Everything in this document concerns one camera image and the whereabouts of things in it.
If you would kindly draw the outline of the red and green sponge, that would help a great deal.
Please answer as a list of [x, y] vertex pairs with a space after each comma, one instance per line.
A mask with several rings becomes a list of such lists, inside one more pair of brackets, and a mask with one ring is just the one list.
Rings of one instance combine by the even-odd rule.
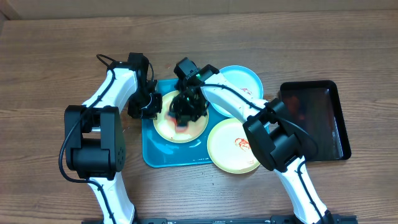
[[167, 119], [173, 122], [174, 130], [176, 133], [182, 133], [188, 128], [188, 123], [177, 120], [176, 117], [169, 112], [167, 113]]

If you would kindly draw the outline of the green-rimmed plate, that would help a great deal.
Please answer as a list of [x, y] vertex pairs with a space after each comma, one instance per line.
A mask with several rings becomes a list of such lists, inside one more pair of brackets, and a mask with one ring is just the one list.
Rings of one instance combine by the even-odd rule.
[[207, 150], [211, 161], [231, 174], [245, 174], [258, 168], [242, 123], [236, 118], [219, 122], [209, 133]]
[[196, 122], [189, 121], [186, 126], [177, 126], [175, 118], [169, 115], [169, 105], [178, 91], [171, 91], [162, 97], [162, 111], [154, 120], [155, 130], [164, 139], [174, 143], [185, 143], [199, 137], [208, 124], [209, 115], [201, 116]]

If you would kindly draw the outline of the green-rimmed plate front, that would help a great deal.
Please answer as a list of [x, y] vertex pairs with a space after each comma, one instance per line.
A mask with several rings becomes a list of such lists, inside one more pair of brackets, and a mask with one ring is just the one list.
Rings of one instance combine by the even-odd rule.
[[219, 122], [209, 133], [207, 150], [211, 161], [231, 174], [245, 174], [258, 168], [242, 123], [236, 118]]

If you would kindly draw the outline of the blue-rimmed plate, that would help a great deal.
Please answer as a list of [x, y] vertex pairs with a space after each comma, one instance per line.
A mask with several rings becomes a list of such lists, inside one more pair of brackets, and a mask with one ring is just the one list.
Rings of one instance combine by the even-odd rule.
[[244, 122], [248, 116], [258, 114], [258, 110], [250, 107], [243, 99], [263, 109], [262, 99], [264, 89], [259, 77], [250, 69], [240, 65], [224, 67], [219, 73], [213, 74], [205, 81], [206, 84], [216, 84], [227, 88], [203, 87], [212, 106], [222, 115], [237, 118]]

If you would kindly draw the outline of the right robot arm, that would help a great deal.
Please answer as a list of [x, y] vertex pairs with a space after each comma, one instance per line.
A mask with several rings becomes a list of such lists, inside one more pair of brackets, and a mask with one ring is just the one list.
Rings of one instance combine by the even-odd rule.
[[204, 116], [216, 104], [233, 115], [243, 129], [254, 157], [274, 171], [284, 186], [301, 223], [334, 223], [333, 215], [320, 200], [307, 172], [308, 159], [315, 157], [314, 139], [292, 122], [284, 103], [275, 98], [255, 98], [227, 81], [214, 66], [199, 68], [188, 58], [179, 61], [174, 74], [179, 94], [169, 106], [169, 115], [179, 127]]

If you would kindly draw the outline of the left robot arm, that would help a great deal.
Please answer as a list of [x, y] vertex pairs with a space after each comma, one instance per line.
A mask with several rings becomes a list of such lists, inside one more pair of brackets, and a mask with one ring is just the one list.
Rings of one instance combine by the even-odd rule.
[[88, 184], [103, 212], [101, 223], [133, 223], [136, 209], [130, 201], [121, 171], [126, 160], [121, 112], [134, 119], [156, 119], [162, 95], [149, 59], [131, 52], [125, 62], [98, 54], [106, 66], [106, 78], [82, 105], [70, 105], [64, 113], [65, 139], [58, 168], [69, 182]]

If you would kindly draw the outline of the teal plastic tray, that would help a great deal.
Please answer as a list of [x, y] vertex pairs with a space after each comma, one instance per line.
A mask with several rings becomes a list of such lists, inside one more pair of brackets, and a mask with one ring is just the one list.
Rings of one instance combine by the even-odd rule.
[[152, 167], [172, 167], [209, 164], [207, 139], [210, 131], [227, 117], [217, 112], [214, 107], [208, 108], [209, 121], [199, 137], [185, 143], [174, 143], [164, 139], [155, 130], [154, 121], [142, 120], [142, 154], [144, 161]]

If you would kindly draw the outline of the black plastic tray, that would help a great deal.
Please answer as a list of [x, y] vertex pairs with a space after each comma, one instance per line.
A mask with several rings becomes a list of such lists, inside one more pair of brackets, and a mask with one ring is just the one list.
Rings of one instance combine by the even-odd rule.
[[280, 86], [279, 96], [294, 123], [309, 133], [319, 147], [318, 154], [309, 161], [344, 161], [351, 157], [335, 82], [285, 82]]

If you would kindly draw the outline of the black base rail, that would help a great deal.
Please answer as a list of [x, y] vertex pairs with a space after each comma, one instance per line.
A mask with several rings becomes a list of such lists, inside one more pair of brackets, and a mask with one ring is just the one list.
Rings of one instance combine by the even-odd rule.
[[[82, 224], [99, 224], [100, 220], [82, 221]], [[273, 215], [270, 218], [214, 218], [214, 219], [180, 219], [136, 218], [133, 224], [295, 224], [299, 222], [293, 215]], [[358, 224], [356, 216], [333, 215], [333, 223]]]

